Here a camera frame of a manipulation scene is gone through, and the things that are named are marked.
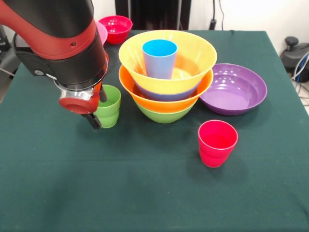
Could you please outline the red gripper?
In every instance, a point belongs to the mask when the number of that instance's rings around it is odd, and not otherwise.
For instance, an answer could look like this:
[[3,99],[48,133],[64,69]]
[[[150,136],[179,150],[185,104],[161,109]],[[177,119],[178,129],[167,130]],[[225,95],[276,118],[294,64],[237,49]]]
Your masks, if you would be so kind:
[[102,82],[78,91],[65,89],[61,85],[58,85],[58,89],[60,90],[59,104],[63,108],[86,118],[94,130],[101,128],[99,119],[93,113],[97,110],[99,101],[107,101]]

